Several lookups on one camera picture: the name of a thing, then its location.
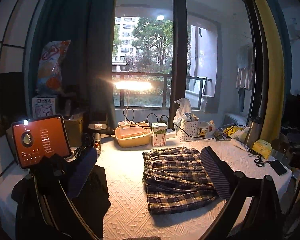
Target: plaid shorts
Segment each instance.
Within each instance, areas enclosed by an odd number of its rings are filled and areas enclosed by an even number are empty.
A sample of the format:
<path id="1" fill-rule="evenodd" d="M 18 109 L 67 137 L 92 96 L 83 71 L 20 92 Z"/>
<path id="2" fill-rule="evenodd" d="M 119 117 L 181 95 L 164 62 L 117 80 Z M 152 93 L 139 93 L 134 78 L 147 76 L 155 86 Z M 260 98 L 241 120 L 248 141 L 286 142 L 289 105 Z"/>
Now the plaid shorts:
<path id="1" fill-rule="evenodd" d="M 150 214 L 173 214 L 206 206 L 218 194 L 196 149 L 144 152 L 143 183 Z"/>

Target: bear cartoon mug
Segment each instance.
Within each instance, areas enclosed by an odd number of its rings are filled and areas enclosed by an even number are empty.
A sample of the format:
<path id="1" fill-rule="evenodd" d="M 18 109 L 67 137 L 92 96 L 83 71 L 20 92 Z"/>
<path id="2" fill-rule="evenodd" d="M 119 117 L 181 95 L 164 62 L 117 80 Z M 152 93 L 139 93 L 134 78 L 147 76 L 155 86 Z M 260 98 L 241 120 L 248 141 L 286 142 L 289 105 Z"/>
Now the bear cartoon mug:
<path id="1" fill-rule="evenodd" d="M 198 132 L 197 137 L 200 138 L 209 138 L 216 131 L 216 127 L 213 123 L 213 120 L 210 122 L 199 121 L 198 122 Z"/>

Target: yellow sponge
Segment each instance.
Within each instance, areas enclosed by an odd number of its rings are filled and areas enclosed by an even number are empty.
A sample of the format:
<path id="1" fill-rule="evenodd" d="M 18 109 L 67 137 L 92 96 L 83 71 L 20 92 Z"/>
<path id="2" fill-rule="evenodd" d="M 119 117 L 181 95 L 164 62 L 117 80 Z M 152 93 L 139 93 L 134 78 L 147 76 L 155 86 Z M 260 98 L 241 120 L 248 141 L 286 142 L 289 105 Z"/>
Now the yellow sponge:
<path id="1" fill-rule="evenodd" d="M 270 143 L 260 139 L 253 144 L 252 150 L 261 154 L 265 159 L 268 159 L 271 155 L 272 147 Z"/>

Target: apartment building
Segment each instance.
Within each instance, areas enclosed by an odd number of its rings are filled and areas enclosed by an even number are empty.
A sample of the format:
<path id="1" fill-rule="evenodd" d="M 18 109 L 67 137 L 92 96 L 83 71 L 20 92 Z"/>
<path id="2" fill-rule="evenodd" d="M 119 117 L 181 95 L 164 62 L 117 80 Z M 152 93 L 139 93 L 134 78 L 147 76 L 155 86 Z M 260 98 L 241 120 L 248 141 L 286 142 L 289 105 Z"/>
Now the apartment building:
<path id="1" fill-rule="evenodd" d="M 137 49 L 131 43 L 135 40 L 132 36 L 133 30 L 138 23 L 138 17 L 116 17 L 115 24 L 119 26 L 119 40 L 121 44 L 118 46 L 118 53 L 112 58 L 112 62 L 123 61 L 125 55 L 136 55 Z"/>

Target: scissors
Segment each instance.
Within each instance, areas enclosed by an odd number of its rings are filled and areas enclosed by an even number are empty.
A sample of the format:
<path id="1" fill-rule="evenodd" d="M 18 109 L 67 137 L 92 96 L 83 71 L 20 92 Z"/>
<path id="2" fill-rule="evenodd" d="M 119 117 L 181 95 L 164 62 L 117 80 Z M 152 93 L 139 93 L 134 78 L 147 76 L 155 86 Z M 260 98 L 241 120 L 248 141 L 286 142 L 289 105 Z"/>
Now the scissors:
<path id="1" fill-rule="evenodd" d="M 271 161 L 269 162 L 264 162 L 261 160 L 261 156 L 258 156 L 258 155 L 254 155 L 254 154 L 248 154 L 249 157 L 258 157 L 257 159 L 254 160 L 254 163 L 256 164 L 256 166 L 258 167 L 263 167 L 265 166 L 266 163 L 270 163 Z"/>

